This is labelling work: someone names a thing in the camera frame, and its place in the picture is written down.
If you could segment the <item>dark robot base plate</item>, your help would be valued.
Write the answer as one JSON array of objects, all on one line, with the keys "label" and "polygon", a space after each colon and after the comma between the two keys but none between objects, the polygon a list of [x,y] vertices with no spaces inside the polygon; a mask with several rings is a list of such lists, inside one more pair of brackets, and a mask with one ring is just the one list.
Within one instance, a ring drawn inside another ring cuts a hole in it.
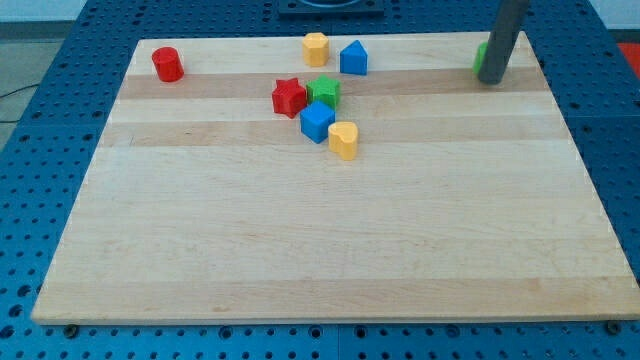
[{"label": "dark robot base plate", "polygon": [[383,0],[277,0],[280,17],[381,15]]}]

